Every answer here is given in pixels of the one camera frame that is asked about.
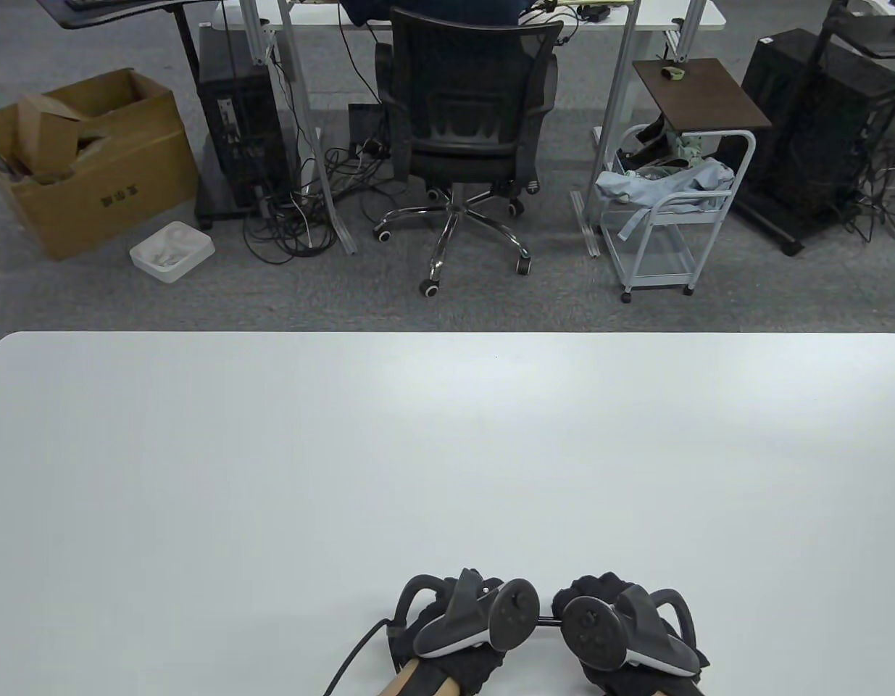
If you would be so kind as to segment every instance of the office chair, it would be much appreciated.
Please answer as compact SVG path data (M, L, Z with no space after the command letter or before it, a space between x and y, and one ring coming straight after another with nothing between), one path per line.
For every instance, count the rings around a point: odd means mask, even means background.
M521 191L540 189L534 159L544 115L557 95L554 42L562 22L520 27L477 27L392 9L392 46L378 43L377 86L390 125L394 178L420 176L430 206L386 213L373 229L378 241L403 218L447 216L421 282L437 294L454 229L469 218L503 235L519 252L517 272L530 272L530 252L507 226L475 210L508 199L513 217L524 210ZM490 189L464 198L466 183Z

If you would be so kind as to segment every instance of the white plastic tray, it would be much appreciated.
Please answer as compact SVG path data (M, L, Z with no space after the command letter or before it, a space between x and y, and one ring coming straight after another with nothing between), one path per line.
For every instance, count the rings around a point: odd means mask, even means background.
M212 238L182 222L160 228L129 252L137 268L158 281L178 281L215 253Z

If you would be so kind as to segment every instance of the computer tower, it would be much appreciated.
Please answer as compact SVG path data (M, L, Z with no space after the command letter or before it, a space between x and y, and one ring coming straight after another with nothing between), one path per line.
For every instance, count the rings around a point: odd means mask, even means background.
M269 67L251 60L244 30L199 27L199 101L236 205L254 206L256 185L288 201L298 190L299 153L287 150Z
M774 152L786 105L816 41L804 29L760 39L742 83L773 124L770 132L757 134L745 188L782 203L787 210L775 216L776 223L795 239L848 211L895 115L895 72L829 44L804 99L791 110L791 142L784 152ZM732 167L742 155L733 140L727 138L717 153Z

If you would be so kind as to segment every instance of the person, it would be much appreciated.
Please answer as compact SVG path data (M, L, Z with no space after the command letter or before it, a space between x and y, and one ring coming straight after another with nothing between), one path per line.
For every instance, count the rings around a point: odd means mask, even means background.
M368 20L388 20L390 8L398 7L431 17L487 27L517 26L517 19L533 0L341 0L354 26Z

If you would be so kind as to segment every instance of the vr controller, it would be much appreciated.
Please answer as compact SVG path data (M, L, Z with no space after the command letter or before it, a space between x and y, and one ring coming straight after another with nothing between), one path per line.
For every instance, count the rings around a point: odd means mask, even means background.
M421 627L412 646L420 658L443 657L465 647L488 643L506 653L520 646L537 627L541 603L527 580L509 580L490 589L477 571L464 569L453 584L433 576L417 576L405 586L388 636L396 637L407 624L408 609L418 592L434 590L450 596L447 610Z
M702 670L695 651L695 626L686 601L671 589L647 594L631 584L612 603L597 597L571 600L562 616L540 616L537 590L516 579L487 587L477 571L464 569L456 581L417 576L405 586L388 625L391 639L407 625L408 610L420 591L433 590L447 609L418 630L412 642L422 659L443 657L467 647L490 645L497 652L519 647L537 626L557 626L577 659L592 669L614 671L645 666L667 675L696 676ZM669 604L679 620L680 636L672 636L658 607Z

